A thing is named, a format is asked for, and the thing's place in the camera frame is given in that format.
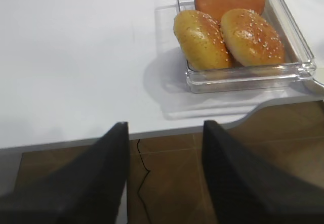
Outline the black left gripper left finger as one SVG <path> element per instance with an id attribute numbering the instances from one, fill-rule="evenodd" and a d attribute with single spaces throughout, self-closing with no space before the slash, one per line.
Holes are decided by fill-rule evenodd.
<path id="1" fill-rule="evenodd" d="M 129 168 L 119 122 L 72 162 L 1 197 L 1 223 L 116 223 Z"/>

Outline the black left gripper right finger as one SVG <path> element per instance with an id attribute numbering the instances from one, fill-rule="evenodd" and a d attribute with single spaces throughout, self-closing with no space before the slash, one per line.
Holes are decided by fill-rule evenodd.
<path id="1" fill-rule="evenodd" d="M 323 189 L 268 163 L 213 120 L 204 122 L 201 160 L 218 223 L 323 223 Z"/>

